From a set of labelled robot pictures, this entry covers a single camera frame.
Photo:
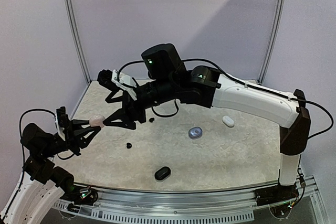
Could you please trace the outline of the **pink charging case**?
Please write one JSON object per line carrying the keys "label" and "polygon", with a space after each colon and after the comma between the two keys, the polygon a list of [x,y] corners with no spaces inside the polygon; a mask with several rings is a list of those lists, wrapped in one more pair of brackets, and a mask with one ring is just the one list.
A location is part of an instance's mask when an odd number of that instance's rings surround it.
{"label": "pink charging case", "polygon": [[100,127],[103,128],[104,127],[104,120],[105,117],[103,115],[97,114],[97,115],[93,115],[90,119],[89,119],[89,125],[91,127]]}

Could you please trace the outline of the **black charging case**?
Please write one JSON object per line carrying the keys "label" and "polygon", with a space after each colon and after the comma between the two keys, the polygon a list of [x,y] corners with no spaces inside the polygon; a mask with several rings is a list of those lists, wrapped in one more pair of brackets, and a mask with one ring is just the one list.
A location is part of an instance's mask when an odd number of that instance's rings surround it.
{"label": "black charging case", "polygon": [[155,180],[161,182],[171,175],[171,169],[167,166],[161,167],[154,173]]}

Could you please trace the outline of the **purple charging case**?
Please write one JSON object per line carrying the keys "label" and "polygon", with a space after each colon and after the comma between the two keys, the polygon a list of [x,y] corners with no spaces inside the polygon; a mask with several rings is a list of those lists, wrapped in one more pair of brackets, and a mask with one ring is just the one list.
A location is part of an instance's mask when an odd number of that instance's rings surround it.
{"label": "purple charging case", "polygon": [[191,129],[189,129],[188,131],[188,136],[190,139],[197,139],[202,137],[203,135],[203,130],[200,127],[193,127]]}

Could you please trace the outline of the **white charging case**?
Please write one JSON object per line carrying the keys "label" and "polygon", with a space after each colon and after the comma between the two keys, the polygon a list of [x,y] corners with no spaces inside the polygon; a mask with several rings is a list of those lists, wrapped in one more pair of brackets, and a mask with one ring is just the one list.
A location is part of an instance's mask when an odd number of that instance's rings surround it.
{"label": "white charging case", "polygon": [[222,117],[222,122],[228,127],[235,126],[235,121],[231,117],[226,116],[226,115]]}

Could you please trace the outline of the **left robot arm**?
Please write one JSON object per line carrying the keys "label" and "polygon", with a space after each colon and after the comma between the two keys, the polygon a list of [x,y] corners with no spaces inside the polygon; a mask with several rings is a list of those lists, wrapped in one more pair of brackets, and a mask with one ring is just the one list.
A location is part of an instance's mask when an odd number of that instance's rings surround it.
{"label": "left robot arm", "polygon": [[61,123],[58,133],[46,133],[35,123],[29,123],[20,139],[29,157],[24,161],[22,176],[5,208],[1,223],[40,223],[52,206],[63,198],[73,205],[92,206],[98,192],[90,186],[74,184],[74,176],[56,166],[51,160],[55,155],[71,151],[79,156],[101,131],[85,120]]}

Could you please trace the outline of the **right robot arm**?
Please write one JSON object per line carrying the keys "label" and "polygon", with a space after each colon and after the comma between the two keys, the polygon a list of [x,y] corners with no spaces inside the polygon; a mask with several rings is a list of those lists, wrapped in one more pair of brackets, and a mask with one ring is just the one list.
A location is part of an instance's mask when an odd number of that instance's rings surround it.
{"label": "right robot arm", "polygon": [[138,85],[120,70],[102,70],[101,86],[110,90],[106,102],[122,107],[107,117],[106,126],[134,130],[146,121],[145,112],[162,103],[179,100],[205,108],[225,108],[270,120],[280,129],[280,170],[271,190],[276,201],[291,194],[300,156],[308,142],[311,118],[301,90],[293,93],[264,88],[225,73],[219,66],[197,66],[187,70],[173,44],[158,44],[141,55],[150,82]]}

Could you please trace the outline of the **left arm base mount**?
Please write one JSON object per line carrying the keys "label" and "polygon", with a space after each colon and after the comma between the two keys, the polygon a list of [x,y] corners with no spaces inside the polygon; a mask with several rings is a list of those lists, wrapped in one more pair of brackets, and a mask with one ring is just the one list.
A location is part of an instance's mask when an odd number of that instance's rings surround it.
{"label": "left arm base mount", "polygon": [[98,200],[98,191],[91,186],[78,186],[70,179],[56,184],[56,186],[59,186],[64,191],[60,198],[70,201],[74,205],[93,206]]}

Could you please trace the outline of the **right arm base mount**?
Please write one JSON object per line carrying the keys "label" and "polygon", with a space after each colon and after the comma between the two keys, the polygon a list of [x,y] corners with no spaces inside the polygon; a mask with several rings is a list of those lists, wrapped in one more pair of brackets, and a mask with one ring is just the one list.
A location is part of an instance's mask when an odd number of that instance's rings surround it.
{"label": "right arm base mount", "polygon": [[275,186],[256,189],[254,195],[256,198],[257,206],[264,206],[275,204],[277,202],[287,201],[295,198],[294,202],[290,203],[288,208],[292,208],[297,205],[305,193],[306,182],[303,180],[300,182],[302,193],[299,195],[298,188],[295,184],[291,186],[282,186],[277,184]]}

